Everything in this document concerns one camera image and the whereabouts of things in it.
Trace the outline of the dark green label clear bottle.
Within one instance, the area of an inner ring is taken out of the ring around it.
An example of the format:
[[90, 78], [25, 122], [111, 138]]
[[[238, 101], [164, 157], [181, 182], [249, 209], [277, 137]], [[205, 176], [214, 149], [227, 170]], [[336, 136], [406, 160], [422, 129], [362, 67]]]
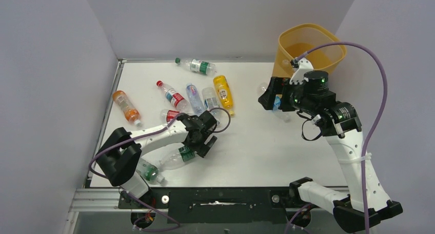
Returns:
[[157, 162], [157, 168], [162, 170], [175, 170], [185, 166], [190, 160], [194, 159], [196, 153], [187, 146], [180, 147]]

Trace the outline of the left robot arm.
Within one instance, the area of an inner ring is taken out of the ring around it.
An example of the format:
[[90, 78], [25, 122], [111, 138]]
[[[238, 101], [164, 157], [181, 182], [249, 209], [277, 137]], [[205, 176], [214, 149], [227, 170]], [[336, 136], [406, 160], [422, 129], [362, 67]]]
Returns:
[[204, 157], [217, 140], [213, 133], [217, 120], [209, 112], [200, 116], [180, 113], [170, 122], [143, 130], [117, 128], [104, 142], [92, 163], [102, 170], [101, 176], [114, 187], [141, 198], [150, 188], [136, 168], [140, 158], [167, 145], [181, 143]]

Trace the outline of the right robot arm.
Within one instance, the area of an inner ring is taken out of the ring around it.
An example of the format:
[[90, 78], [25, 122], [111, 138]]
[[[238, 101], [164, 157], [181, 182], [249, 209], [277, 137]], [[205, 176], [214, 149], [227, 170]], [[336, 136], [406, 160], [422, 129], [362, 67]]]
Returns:
[[272, 110], [276, 107], [276, 97], [281, 99], [279, 110], [294, 111], [319, 127], [349, 189], [348, 193], [342, 193], [305, 177], [289, 185], [288, 199], [293, 206], [310, 203], [320, 207], [331, 213], [347, 233], [376, 226], [403, 212], [402, 205], [383, 189], [373, 169], [371, 154], [362, 155], [363, 131], [358, 114], [350, 103], [338, 101], [330, 91], [327, 72], [309, 71], [297, 81], [273, 76], [258, 102], [264, 109]]

